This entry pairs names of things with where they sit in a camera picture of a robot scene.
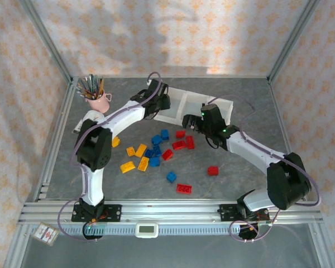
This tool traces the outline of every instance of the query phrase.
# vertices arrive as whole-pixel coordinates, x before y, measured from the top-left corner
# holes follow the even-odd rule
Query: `small display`
[[[140,233],[154,233],[154,226],[140,226]]]

